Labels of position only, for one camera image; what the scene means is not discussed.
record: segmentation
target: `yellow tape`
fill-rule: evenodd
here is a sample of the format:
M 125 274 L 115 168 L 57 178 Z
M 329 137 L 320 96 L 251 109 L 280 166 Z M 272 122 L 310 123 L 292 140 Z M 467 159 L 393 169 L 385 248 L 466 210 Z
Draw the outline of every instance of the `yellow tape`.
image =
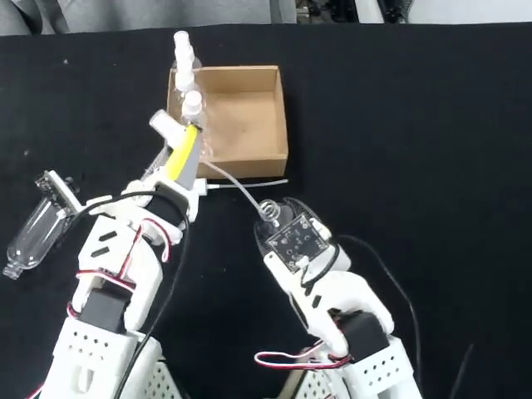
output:
M 185 139 L 179 148 L 174 148 L 172 155 L 166 161 L 165 169 L 166 176 L 170 180 L 177 180 L 180 177 L 181 171 L 185 167 L 186 160 L 189 159 L 190 152 L 198 136 L 198 128 L 194 125 L 188 125 L 185 129 Z

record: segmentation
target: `black table surface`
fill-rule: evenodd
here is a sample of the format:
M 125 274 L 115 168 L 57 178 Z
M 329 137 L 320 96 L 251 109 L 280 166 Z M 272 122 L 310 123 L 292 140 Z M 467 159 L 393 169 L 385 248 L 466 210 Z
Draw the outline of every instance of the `black table surface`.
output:
M 448 397 L 471 343 L 456 398 L 531 397 L 532 25 L 191 35 L 207 66 L 280 66 L 291 182 L 254 193 L 296 196 L 335 234 L 380 251 L 418 312 L 426 397 Z M 73 176 L 83 199 L 140 175 L 161 145 L 147 122 L 165 107 L 172 57 L 171 30 L 0 39 L 3 247 L 38 202 L 32 179 L 43 170 Z M 201 199 L 189 261 L 156 329 L 193 399 L 274 397 L 286 374 L 258 367 L 254 353 L 312 341 L 262 264 L 254 220 L 237 191 Z M 20 280 L 0 278 L 2 397 L 24 397 L 45 378 L 89 228 Z M 412 354 L 407 306 L 370 259 L 346 249 Z

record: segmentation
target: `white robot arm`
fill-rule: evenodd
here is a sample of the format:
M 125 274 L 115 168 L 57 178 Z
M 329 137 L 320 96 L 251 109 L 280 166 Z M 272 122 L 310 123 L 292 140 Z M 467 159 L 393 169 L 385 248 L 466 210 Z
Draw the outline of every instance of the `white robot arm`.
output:
M 391 314 L 367 281 L 348 271 L 351 261 L 329 230 L 295 199 L 261 206 L 269 214 L 255 225 L 264 263 L 319 339 L 296 356 L 299 363 L 265 361 L 278 352 L 255 355 L 264 366 L 294 370 L 279 399 L 421 399 L 405 348 L 392 336 Z
M 169 156 L 115 199 L 101 197 L 82 206 L 61 178 L 48 172 L 54 177 L 47 178 L 53 198 L 74 199 L 71 202 L 76 208 L 70 212 L 74 220 L 84 214 L 98 216 L 78 256 L 79 283 L 67 305 L 68 317 L 52 365 L 46 381 L 31 398 L 182 397 L 161 360 L 160 344 L 150 336 L 153 325 L 146 335 L 139 330 L 166 273 L 149 243 L 164 245 L 161 261 L 167 262 L 172 245 L 188 234 L 189 223 L 198 212 L 198 195 L 191 187 L 200 137 L 194 126 L 181 126 L 163 111 L 155 114 L 150 124 L 171 139 L 166 140 Z M 183 176 L 185 170 L 190 176 Z M 158 215 L 152 206 L 155 198 L 170 202 L 177 221 Z M 172 272 L 170 293 L 153 324 L 170 300 L 179 271 Z

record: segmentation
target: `white bottle cap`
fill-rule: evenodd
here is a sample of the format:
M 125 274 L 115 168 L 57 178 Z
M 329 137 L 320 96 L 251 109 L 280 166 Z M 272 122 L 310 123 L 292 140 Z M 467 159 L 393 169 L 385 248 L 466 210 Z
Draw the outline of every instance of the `white bottle cap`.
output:
M 175 60 L 190 60 L 194 62 L 194 48 L 190 45 L 189 34 L 185 31 L 179 31 L 174 35 L 175 43 Z
M 175 48 L 190 46 L 190 36 L 187 31 L 178 31 L 174 33 Z
M 194 90 L 194 87 L 195 81 L 192 68 L 178 67 L 175 73 L 175 88 L 182 93 L 186 93 L 187 91 Z
M 197 90 L 185 94 L 185 100 L 181 109 L 182 116 L 197 116 L 203 110 L 203 98 Z

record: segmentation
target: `open cardboard box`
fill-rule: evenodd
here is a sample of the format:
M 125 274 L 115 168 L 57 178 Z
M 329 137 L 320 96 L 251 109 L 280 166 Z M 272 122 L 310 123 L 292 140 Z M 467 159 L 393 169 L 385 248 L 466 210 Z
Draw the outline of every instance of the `open cardboard box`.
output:
M 170 71 L 168 113 L 180 119 Z M 206 96 L 207 131 L 213 149 L 208 158 L 231 175 L 282 176 L 288 158 L 283 87 L 277 66 L 201 68 L 196 79 Z M 199 165 L 199 177 L 221 178 Z

